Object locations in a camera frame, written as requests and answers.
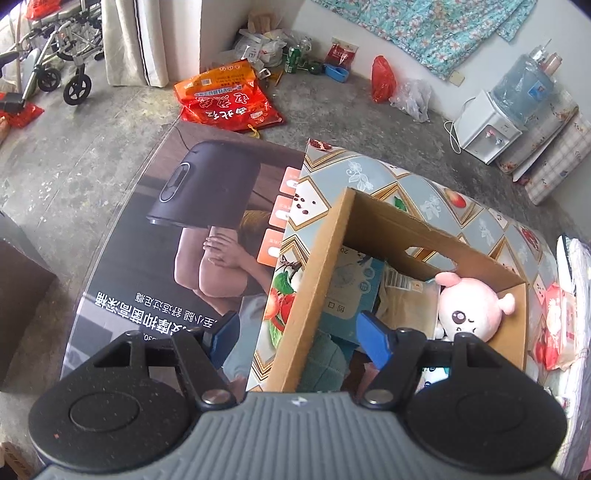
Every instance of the electrical outlet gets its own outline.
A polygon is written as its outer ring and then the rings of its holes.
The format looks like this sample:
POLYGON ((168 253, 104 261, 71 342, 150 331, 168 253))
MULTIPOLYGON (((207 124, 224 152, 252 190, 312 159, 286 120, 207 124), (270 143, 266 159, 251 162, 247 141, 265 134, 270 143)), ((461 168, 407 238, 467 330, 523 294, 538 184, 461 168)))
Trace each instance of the electrical outlet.
POLYGON ((463 74, 461 74, 457 70, 454 70, 449 77, 449 83, 455 85, 456 87, 459 87, 464 82, 465 78, 466 77, 463 74))

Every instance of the floral curtain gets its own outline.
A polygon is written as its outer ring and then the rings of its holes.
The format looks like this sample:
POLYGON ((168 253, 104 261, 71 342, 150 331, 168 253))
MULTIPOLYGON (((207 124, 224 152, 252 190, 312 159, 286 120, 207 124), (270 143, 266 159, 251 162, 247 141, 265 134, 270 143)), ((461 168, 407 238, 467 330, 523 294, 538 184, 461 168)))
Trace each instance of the floral curtain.
POLYGON ((313 0, 393 42, 447 80, 497 32, 511 40, 537 0, 313 0))

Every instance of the wheelchair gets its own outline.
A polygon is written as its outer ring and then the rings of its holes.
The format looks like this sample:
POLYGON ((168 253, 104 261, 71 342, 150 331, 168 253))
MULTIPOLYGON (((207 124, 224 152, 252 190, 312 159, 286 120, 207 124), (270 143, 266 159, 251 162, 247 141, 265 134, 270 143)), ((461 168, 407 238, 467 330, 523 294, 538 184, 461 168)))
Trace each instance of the wheelchair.
POLYGON ((35 91, 35 84, 43 92, 56 90, 60 85, 61 73, 49 66, 49 62, 55 57, 72 61, 76 66, 75 75, 64 86, 64 101, 68 105, 83 103, 92 88, 92 81, 85 73, 85 60, 91 55, 96 60, 104 57, 100 2, 87 6, 85 0, 82 0, 80 4, 33 21, 31 31, 7 52, 0 54, 0 77, 1 69, 6 64, 36 54, 32 42, 35 38, 43 38, 45 43, 36 56, 27 85, 22 94, 6 93, 0 100, 0 110, 6 113, 22 111, 25 101, 35 91))

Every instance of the white bedding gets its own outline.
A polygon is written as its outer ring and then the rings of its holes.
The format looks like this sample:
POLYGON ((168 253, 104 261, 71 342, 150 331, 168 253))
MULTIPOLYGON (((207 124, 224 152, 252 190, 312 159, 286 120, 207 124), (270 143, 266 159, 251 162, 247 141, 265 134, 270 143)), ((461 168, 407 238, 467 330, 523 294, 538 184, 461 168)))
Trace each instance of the white bedding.
POLYGON ((560 286, 574 291, 577 298, 577 359, 566 372, 552 372, 546 382, 554 395, 570 401, 566 438, 552 467, 565 478, 574 479, 581 471, 591 439, 591 253, 578 239, 564 242, 560 237, 557 262, 560 286))

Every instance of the concrete floor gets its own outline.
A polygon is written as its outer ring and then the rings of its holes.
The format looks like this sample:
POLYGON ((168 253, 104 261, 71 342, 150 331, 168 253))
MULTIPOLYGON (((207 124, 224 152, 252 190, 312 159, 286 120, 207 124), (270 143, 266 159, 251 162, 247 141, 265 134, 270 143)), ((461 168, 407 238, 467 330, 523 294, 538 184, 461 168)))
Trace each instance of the concrete floor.
MULTIPOLYGON (((104 65, 91 62, 92 92, 71 107, 61 89, 34 101, 46 112, 0 147, 0 208, 32 240, 56 281, 28 327, 0 392, 0 440, 37 463, 27 436, 28 411, 59 376, 74 306, 103 235, 126 188, 178 114, 170 89, 110 87, 104 65)), ((304 72, 284 75, 269 96, 287 124, 265 140, 303 150, 309 137, 363 152, 474 197, 540 230, 548 242, 577 234, 552 200, 535 207, 522 187, 496 167, 449 146, 443 120, 415 124, 371 101, 369 83, 341 85, 304 72)))

